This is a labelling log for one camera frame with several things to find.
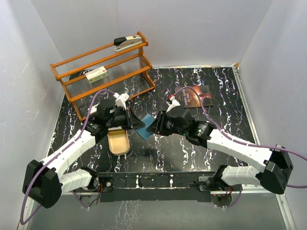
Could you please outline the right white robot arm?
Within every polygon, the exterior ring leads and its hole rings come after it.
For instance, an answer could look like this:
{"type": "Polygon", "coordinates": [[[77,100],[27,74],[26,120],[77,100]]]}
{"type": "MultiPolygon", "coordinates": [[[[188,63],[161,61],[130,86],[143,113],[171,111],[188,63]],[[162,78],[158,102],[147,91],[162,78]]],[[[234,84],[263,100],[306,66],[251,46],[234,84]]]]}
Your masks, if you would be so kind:
{"type": "Polygon", "coordinates": [[[292,161],[284,147],[257,146],[226,134],[213,123],[195,120],[183,106],[160,111],[147,131],[160,136],[182,135],[193,145],[223,152],[248,164],[240,167],[220,166],[214,177],[207,180],[208,188],[225,190],[237,184],[260,185],[281,195],[293,170],[292,161]]]}

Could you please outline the blue leather card holder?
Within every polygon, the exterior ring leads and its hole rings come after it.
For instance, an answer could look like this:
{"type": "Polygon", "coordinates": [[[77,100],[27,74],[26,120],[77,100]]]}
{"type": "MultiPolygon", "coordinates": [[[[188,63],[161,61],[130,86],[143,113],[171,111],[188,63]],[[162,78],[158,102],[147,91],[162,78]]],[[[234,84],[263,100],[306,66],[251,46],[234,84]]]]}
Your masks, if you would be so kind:
{"type": "Polygon", "coordinates": [[[152,117],[150,114],[147,114],[142,119],[142,122],[145,124],[145,126],[135,129],[137,134],[145,141],[147,141],[151,136],[151,132],[147,131],[147,128],[154,122],[154,120],[155,120],[154,117],[152,117]]]}

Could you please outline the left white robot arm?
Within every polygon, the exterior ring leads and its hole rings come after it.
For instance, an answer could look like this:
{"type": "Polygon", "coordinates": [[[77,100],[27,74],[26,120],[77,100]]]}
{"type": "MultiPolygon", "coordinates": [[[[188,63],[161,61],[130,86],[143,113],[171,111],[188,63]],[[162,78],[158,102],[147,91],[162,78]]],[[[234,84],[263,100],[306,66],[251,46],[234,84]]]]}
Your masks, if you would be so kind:
{"type": "Polygon", "coordinates": [[[26,167],[22,192],[44,208],[56,204],[60,196],[71,190],[85,187],[94,191],[99,186],[97,173],[82,168],[72,173],[65,171],[86,151],[107,136],[110,128],[132,130],[145,127],[128,105],[100,103],[84,126],[53,154],[41,161],[32,160],[26,167]]]}

